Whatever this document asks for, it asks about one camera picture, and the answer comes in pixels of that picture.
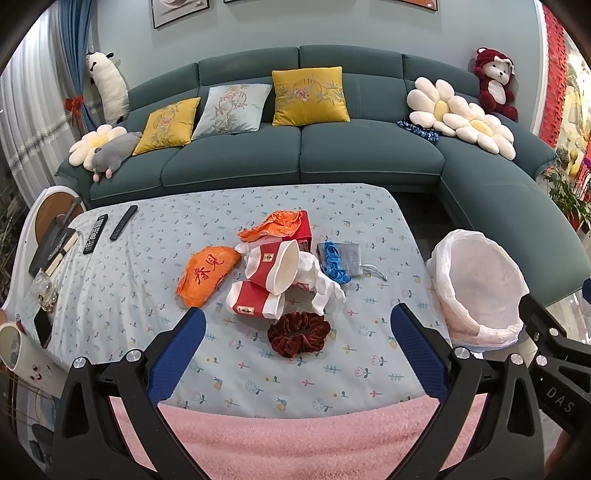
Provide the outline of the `black folder on side table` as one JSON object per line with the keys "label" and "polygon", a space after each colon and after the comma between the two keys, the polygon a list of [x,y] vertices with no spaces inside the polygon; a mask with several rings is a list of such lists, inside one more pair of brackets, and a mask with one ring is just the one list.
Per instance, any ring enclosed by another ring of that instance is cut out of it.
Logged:
{"label": "black folder on side table", "polygon": [[37,273],[51,264],[69,232],[68,225],[83,212],[80,197],[64,192],[48,196],[41,204],[34,223],[37,250],[29,265],[29,275]]}

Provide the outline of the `green potted plant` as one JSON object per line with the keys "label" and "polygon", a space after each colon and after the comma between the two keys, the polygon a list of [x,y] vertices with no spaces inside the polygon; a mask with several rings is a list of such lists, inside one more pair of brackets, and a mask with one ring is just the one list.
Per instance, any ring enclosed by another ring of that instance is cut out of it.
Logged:
{"label": "green potted plant", "polygon": [[548,185],[548,194],[575,231],[590,231],[590,203],[581,200],[575,193],[572,182],[555,167],[543,172]]}

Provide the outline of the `white flower cushion upper right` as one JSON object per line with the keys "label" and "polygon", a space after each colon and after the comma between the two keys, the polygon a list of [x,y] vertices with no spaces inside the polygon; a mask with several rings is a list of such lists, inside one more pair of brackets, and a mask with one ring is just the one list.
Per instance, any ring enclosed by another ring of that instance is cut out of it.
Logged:
{"label": "white flower cushion upper right", "polygon": [[415,88],[407,95],[411,110],[410,121],[423,129],[454,137],[456,131],[470,124],[474,115],[467,101],[456,95],[453,86],[443,79],[433,83],[426,77],[419,77]]}

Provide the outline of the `blue patterned scrunchie on sofa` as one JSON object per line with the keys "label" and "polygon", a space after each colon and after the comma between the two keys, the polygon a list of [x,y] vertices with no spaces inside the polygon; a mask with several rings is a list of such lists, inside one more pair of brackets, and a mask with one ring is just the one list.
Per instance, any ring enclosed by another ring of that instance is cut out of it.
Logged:
{"label": "blue patterned scrunchie on sofa", "polygon": [[397,125],[404,130],[429,141],[432,144],[437,144],[440,139],[440,134],[433,128],[425,128],[405,120],[398,120]]}

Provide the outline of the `blue curtain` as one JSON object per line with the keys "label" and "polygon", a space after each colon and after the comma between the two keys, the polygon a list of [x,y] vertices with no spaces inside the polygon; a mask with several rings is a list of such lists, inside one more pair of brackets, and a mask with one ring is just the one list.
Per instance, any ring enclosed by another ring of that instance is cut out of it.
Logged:
{"label": "blue curtain", "polygon": [[[90,0],[58,1],[59,27],[65,59],[73,85],[70,98],[82,95],[86,75],[86,47],[94,2]],[[85,105],[82,107],[81,134],[95,128],[95,123]]]}

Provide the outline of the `dark red velvet scrunchie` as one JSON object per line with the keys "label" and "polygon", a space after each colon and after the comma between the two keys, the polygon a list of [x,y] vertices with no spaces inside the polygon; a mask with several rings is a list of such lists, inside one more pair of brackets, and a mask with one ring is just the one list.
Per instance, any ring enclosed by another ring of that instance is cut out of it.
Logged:
{"label": "dark red velvet scrunchie", "polygon": [[332,326],[324,315],[290,312],[270,325],[267,340],[274,352],[284,358],[294,358],[322,351],[331,330]]}

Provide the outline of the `left framed picture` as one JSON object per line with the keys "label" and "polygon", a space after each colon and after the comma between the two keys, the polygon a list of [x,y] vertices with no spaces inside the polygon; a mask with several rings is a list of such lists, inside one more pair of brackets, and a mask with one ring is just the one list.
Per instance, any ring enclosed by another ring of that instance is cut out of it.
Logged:
{"label": "left framed picture", "polygon": [[158,29],[187,15],[205,11],[208,0],[151,0],[152,25]]}

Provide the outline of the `teal sectional sofa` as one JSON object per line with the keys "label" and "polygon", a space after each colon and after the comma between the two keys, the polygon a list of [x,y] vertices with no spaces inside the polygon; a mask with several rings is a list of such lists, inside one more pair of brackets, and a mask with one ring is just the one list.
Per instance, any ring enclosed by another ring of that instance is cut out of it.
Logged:
{"label": "teal sectional sofa", "polygon": [[129,94],[126,127],[144,128],[149,114],[218,85],[270,83],[276,70],[341,67],[349,120],[273,126],[267,100],[253,133],[199,139],[184,147],[126,161],[111,180],[94,183],[68,162],[57,174],[88,207],[226,188],[290,184],[367,183],[409,192],[423,207],[449,214],[459,228],[500,244],[521,268],[532,295],[550,305],[576,292],[590,261],[575,230],[538,185],[555,151],[511,123],[516,157],[506,160],[460,140],[431,143],[404,130],[406,97],[419,77],[445,79],[474,100],[474,75],[454,66],[394,51],[342,45],[250,50],[191,63],[152,78]]}

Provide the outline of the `white flower cushion lower right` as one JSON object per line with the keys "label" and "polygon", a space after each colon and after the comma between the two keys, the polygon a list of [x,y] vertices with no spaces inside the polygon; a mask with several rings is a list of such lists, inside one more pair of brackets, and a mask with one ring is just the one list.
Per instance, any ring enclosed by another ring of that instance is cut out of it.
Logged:
{"label": "white flower cushion lower right", "polygon": [[443,115],[443,123],[459,139],[509,161],[515,159],[514,134],[497,117],[486,114],[479,105],[461,96],[453,96],[447,105],[449,112]]}

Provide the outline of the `orange plastic bag with characters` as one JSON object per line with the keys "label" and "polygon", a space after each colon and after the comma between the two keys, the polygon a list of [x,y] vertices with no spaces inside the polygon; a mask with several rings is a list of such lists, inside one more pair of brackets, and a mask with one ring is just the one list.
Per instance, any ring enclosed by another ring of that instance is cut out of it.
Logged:
{"label": "orange plastic bag with characters", "polygon": [[208,246],[193,254],[180,278],[176,295],[187,308],[204,306],[235,264],[240,255],[226,246]]}

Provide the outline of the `white cotton glove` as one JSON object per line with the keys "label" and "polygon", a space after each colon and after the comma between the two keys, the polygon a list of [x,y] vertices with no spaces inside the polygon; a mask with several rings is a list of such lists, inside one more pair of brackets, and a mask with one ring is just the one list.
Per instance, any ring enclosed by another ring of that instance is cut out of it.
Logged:
{"label": "white cotton glove", "polygon": [[[325,306],[328,305],[329,300],[335,299],[342,302],[346,299],[339,283],[332,281],[322,272],[320,260],[314,254],[301,250],[298,254],[297,277],[290,288],[294,286],[314,294],[314,298],[311,299],[311,311],[318,315],[325,313]],[[284,303],[286,303],[286,292],[283,292]]]}

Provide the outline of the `black remote control with buttons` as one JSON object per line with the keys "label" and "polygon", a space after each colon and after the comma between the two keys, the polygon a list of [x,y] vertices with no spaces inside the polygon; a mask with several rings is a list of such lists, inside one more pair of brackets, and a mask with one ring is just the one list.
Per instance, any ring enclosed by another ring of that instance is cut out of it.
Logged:
{"label": "black remote control with buttons", "polygon": [[83,254],[92,254],[108,220],[107,214],[100,215],[94,223],[83,248]]}

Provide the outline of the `small yellow embroidered pillow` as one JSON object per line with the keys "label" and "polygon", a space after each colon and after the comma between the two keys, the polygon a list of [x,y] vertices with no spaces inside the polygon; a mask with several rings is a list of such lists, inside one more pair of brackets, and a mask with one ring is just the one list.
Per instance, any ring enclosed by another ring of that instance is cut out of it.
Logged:
{"label": "small yellow embroidered pillow", "polygon": [[199,103],[200,98],[193,97],[151,112],[132,155],[188,145]]}

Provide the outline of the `orange framed picture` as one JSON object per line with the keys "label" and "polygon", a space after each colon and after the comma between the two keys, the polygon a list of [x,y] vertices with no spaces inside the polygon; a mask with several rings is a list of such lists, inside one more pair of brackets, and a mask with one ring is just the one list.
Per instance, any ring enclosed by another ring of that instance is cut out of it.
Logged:
{"label": "orange framed picture", "polygon": [[438,11],[438,1],[437,0],[399,0],[400,2],[406,3],[408,5],[413,5],[418,8],[427,9],[430,11],[437,12]]}

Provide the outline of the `grey drawstring pouch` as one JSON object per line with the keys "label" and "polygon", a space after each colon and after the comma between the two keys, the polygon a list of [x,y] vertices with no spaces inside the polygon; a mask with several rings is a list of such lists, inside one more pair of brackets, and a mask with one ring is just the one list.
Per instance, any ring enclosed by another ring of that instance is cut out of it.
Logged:
{"label": "grey drawstring pouch", "polygon": [[341,285],[348,284],[356,277],[369,274],[384,281],[388,277],[377,267],[363,263],[359,244],[325,241],[317,245],[322,272]]}

